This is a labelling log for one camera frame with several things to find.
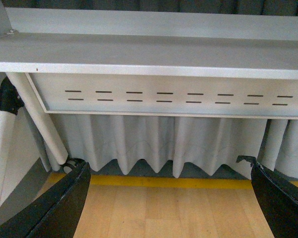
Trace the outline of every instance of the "yellow tape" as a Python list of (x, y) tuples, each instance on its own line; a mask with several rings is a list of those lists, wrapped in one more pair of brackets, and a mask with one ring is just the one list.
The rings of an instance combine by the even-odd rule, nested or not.
[[(65, 174), (51, 173), (48, 182), (57, 183)], [(298, 181), (292, 182), (298, 187)], [(252, 189), (250, 180), (209, 179), (209, 178), (156, 178), (111, 175), (92, 175), (90, 184), (137, 187), (179, 187), (179, 188), (219, 188)]]

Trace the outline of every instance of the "wooden floor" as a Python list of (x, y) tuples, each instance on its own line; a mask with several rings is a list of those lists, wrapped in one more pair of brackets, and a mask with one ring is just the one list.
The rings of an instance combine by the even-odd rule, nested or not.
[[(42, 192), (52, 183), (47, 182)], [(251, 189), (90, 185), (75, 238), (273, 238)]]

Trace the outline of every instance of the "curtain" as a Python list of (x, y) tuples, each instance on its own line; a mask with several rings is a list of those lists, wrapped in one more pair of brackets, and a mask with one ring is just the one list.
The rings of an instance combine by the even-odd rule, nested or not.
[(298, 15), (298, 0), (3, 0), (7, 7)]
[[(298, 0), (3, 0), (10, 7), (166, 11), (298, 16)], [(238, 155), (257, 157), (270, 169), (298, 178), (298, 120), (213, 119), (104, 115), (52, 115), (71, 157), (100, 170), (117, 159), (128, 174), (139, 159), (155, 172), (173, 160), (180, 176), (191, 162), (209, 175), (222, 164), (250, 178)]]

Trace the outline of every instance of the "caster wheel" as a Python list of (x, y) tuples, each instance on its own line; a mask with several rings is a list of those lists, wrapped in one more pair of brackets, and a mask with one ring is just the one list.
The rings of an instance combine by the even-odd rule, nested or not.
[(70, 159), (63, 165), (63, 170), (66, 174), (70, 173), (73, 169), (75, 169), (80, 163), (84, 160), (82, 159)]

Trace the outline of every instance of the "dark curtain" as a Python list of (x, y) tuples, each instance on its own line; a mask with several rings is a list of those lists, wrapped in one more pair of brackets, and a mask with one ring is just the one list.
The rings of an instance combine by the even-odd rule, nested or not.
[(6, 7), (298, 16), (298, 0), (3, 0)]

